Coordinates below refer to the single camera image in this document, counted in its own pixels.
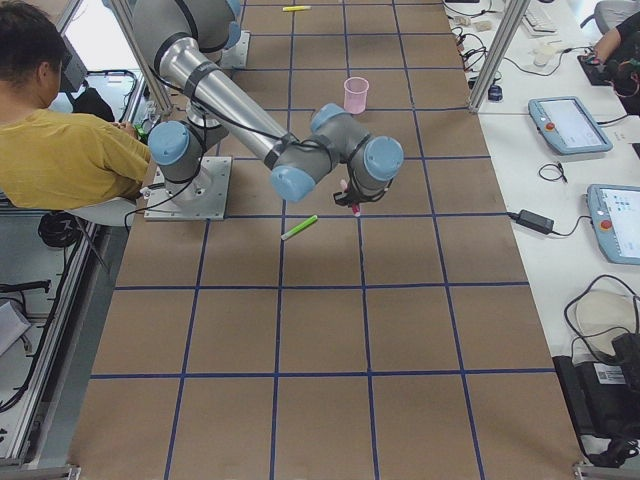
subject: label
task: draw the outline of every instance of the label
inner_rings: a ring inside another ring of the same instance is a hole
[[[593,367],[598,375],[598,381],[603,385],[625,385],[627,383],[620,367],[612,367],[604,363],[595,363]]]

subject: pink cup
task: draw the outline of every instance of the pink cup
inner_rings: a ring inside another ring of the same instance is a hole
[[[364,112],[367,106],[369,82],[362,77],[347,78],[344,82],[344,109],[353,114]]]

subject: metal base plate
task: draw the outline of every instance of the metal base plate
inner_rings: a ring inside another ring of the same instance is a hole
[[[240,40],[233,47],[222,52],[220,58],[220,68],[243,70],[247,67],[247,55],[249,53],[249,40],[251,33],[243,30],[240,34]]]
[[[202,198],[193,203],[192,207],[190,205],[189,208],[183,208],[169,200],[157,208],[145,210],[144,218],[148,221],[224,220],[231,176],[231,157],[204,157],[201,168],[211,174],[213,185]],[[160,169],[156,171],[153,181],[164,183],[164,175]],[[147,198],[147,206],[157,205],[168,198],[164,188],[152,190]]]

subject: yellow marker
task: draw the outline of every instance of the yellow marker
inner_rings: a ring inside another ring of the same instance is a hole
[[[303,10],[311,10],[311,5],[296,5],[295,7],[282,7],[283,12],[302,12]]]

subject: tablet screen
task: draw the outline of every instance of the tablet screen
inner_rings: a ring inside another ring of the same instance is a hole
[[[640,258],[640,192],[602,189],[623,257]]]
[[[540,106],[568,148],[605,144],[589,118],[573,100],[550,100],[540,102]]]

